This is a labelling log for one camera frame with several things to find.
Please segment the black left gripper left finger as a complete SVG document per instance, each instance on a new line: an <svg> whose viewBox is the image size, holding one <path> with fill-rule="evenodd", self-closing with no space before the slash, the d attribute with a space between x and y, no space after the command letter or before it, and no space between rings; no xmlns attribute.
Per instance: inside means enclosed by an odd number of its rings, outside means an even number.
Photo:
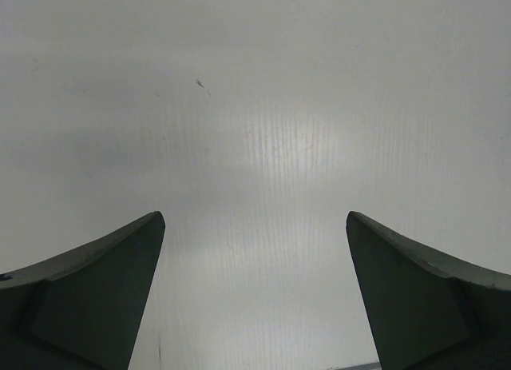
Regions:
<svg viewBox="0 0 511 370"><path fill-rule="evenodd" d="M3 369L126 369L164 239L159 212L1 275Z"/></svg>

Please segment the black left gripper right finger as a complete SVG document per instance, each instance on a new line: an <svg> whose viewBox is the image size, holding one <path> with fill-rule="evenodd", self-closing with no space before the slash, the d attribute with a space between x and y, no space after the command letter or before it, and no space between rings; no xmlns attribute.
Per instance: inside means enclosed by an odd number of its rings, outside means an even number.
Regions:
<svg viewBox="0 0 511 370"><path fill-rule="evenodd" d="M351 211L347 240L383 369L508 369L510 276Z"/></svg>

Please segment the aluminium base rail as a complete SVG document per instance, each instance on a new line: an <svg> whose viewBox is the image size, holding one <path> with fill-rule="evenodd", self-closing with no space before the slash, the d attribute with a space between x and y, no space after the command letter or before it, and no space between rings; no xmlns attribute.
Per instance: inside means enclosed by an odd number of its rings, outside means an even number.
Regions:
<svg viewBox="0 0 511 370"><path fill-rule="evenodd" d="M374 363L354 365L354 366L347 368L347 370L379 370L380 368L381 368L380 363L374 362Z"/></svg>

